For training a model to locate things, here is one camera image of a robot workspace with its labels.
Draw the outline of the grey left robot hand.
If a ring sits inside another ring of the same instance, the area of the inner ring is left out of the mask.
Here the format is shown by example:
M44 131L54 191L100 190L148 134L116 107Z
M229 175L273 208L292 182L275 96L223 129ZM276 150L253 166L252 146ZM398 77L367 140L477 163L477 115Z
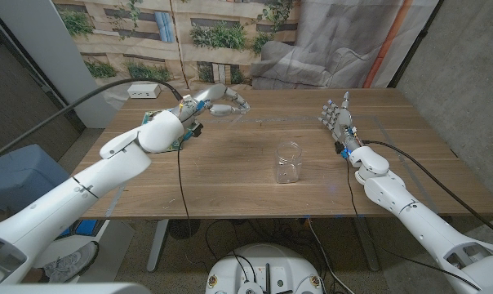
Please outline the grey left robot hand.
M212 116L225 117L231 114L247 114L250 108L235 90L223 84L215 84L193 96L185 96L174 114L184 123L196 118L204 110L208 110Z

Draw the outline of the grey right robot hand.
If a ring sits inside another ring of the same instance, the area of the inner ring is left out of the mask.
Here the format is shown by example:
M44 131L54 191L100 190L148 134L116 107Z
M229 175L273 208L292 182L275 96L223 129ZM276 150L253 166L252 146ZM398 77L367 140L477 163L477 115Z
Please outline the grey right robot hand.
M362 147L348 110L349 97L349 92L345 92L341 106L328 100L322 107L321 116L318 117L318 120L331 132L335 140L336 153L344 158L347 158L355 149Z

